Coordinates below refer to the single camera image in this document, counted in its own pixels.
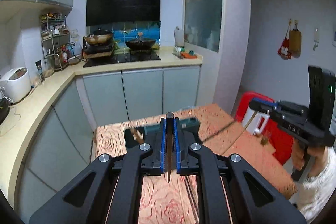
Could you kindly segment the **white fuzzy sleeve forearm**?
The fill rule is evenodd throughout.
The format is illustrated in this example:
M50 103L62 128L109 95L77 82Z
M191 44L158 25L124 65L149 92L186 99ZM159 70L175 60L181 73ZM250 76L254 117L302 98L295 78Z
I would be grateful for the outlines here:
M307 223L313 223L335 191L335 151L328 148L327 164L317 176L307 178L298 190L297 207Z

